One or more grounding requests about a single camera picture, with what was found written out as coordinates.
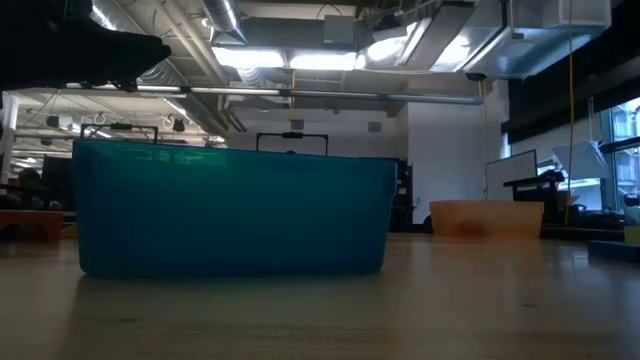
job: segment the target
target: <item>whiteboard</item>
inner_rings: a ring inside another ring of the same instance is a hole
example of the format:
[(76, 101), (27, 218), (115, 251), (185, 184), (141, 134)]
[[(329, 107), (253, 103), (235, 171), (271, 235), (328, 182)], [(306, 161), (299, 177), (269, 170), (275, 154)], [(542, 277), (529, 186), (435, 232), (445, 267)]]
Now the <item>whiteboard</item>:
[(538, 176), (536, 151), (531, 150), (486, 165), (487, 199), (513, 201), (513, 188), (504, 187), (507, 181)]

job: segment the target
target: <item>desk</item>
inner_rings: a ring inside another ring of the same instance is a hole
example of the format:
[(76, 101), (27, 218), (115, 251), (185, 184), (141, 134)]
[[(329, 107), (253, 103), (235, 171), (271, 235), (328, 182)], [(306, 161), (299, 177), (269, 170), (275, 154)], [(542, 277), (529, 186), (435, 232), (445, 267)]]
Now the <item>desk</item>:
[(379, 274), (200, 281), (84, 279), (72, 242), (0, 247), (0, 358), (640, 358), (633, 266), (575, 242), (389, 239)]

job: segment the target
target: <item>orange container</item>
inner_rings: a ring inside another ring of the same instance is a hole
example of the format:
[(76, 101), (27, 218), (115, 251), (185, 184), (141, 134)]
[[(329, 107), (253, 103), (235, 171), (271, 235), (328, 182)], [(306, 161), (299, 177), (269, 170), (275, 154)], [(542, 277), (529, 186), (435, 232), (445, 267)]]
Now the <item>orange container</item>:
[(429, 204), (435, 235), (538, 239), (544, 204), (514, 201), (435, 201)]

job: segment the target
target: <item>blue plastic bin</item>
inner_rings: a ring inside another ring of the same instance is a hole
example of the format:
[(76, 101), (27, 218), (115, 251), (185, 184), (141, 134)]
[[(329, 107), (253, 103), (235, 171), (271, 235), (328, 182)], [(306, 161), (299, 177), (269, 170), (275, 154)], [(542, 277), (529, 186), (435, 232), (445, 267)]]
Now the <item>blue plastic bin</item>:
[(395, 166), (79, 140), (80, 266), (101, 277), (378, 271)]

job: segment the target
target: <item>table surface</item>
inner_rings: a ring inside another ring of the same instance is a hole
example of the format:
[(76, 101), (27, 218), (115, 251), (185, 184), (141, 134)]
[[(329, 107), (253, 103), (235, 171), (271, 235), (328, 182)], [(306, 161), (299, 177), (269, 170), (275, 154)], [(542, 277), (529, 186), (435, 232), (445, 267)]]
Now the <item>table surface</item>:
[(391, 235), (367, 276), (88, 279), (0, 245), (0, 359), (638, 359), (640, 268), (578, 243)]

